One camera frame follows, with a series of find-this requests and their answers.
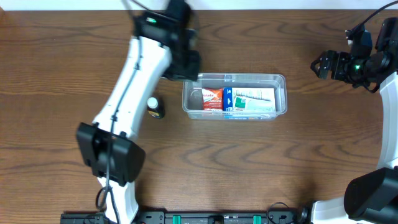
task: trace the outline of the white background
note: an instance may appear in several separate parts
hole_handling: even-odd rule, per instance
[[[164,9],[168,0],[140,0],[151,9]],[[378,9],[392,0],[187,0],[193,9]],[[121,10],[121,0],[0,0],[15,10]]]

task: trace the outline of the white bottle cap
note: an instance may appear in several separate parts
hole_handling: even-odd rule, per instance
[[[148,104],[148,107],[151,109],[156,109],[156,107],[158,105],[157,100],[154,97],[149,98],[147,104]]]

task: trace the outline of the plastic container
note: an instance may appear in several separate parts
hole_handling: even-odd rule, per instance
[[[203,110],[201,89],[224,87],[273,88],[275,91],[275,112]],[[182,108],[191,119],[270,121],[287,111],[285,77],[278,74],[201,73],[197,82],[183,83]]]

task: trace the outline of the bottle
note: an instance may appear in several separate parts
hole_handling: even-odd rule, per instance
[[[147,101],[148,112],[151,116],[157,119],[162,119],[165,116],[165,110],[162,100],[151,97]]]

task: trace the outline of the small black bottle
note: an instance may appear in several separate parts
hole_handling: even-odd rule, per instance
[[[151,97],[147,101],[148,112],[151,116],[157,119],[162,119],[165,116],[165,110],[162,100]]]

